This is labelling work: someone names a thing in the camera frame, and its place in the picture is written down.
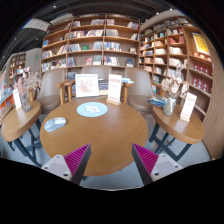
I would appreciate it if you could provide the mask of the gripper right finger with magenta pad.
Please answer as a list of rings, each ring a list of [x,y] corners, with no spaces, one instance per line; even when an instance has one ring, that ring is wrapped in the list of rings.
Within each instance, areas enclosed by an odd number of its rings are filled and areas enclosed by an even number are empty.
[[[156,154],[137,144],[132,144],[132,155],[143,185],[182,169],[182,166],[167,154]]]

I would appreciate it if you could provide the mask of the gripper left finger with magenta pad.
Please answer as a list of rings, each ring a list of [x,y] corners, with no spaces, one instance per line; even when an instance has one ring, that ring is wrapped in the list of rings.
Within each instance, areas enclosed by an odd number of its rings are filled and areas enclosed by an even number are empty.
[[[42,166],[42,169],[79,185],[90,155],[91,145],[86,144],[65,156],[54,156]]]

